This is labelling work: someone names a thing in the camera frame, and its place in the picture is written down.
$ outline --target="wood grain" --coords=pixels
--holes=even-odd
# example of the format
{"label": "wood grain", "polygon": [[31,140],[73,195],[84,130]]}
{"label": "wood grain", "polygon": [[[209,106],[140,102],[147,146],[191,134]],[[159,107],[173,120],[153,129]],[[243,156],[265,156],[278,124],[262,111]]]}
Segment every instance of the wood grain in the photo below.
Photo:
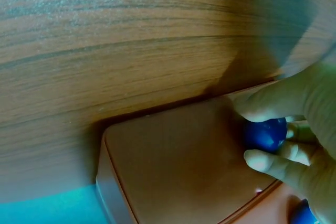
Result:
{"label": "wood grain", "polygon": [[334,2],[0,0],[0,201],[93,183],[103,119],[333,61]]}

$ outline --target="blue knob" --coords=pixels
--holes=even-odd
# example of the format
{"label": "blue knob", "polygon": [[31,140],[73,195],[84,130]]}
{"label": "blue knob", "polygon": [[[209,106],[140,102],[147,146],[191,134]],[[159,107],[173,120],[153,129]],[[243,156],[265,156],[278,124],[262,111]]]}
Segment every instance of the blue knob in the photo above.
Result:
{"label": "blue knob", "polygon": [[299,205],[296,206],[294,211],[289,217],[290,224],[319,224],[319,221],[315,218],[310,211],[308,201],[302,200]]}
{"label": "blue knob", "polygon": [[287,135],[285,118],[270,119],[254,123],[247,121],[244,130],[244,144],[248,150],[275,153],[284,143]]}

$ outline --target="fingernail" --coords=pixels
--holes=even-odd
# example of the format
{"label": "fingernail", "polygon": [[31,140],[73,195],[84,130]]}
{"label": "fingernail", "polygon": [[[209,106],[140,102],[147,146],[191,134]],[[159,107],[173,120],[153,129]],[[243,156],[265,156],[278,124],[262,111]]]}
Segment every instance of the fingernail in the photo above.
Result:
{"label": "fingernail", "polygon": [[244,159],[249,167],[259,172],[264,172],[268,168],[268,157],[259,150],[246,151]]}

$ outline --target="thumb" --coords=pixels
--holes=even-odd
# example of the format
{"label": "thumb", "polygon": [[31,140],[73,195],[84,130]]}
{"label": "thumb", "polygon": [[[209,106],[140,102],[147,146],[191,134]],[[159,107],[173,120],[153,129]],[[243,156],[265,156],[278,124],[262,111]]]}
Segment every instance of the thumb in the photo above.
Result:
{"label": "thumb", "polygon": [[308,166],[259,150],[246,151],[244,159],[252,169],[268,174],[307,195],[310,176]]}
{"label": "thumb", "polygon": [[236,111],[252,122],[303,115],[307,71],[269,85],[248,97],[234,100]]}

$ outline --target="wooden surface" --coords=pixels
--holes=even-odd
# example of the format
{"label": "wooden surface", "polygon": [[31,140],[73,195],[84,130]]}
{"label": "wooden surface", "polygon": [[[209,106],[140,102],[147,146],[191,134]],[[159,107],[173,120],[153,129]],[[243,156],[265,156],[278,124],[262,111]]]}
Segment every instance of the wooden surface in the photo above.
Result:
{"label": "wooden surface", "polygon": [[271,194],[280,182],[243,158],[244,120],[231,99],[244,92],[253,89],[110,126],[97,175],[110,219],[225,224]]}
{"label": "wooden surface", "polygon": [[0,4],[0,202],[93,183],[103,119],[291,75],[335,42],[335,0]]}

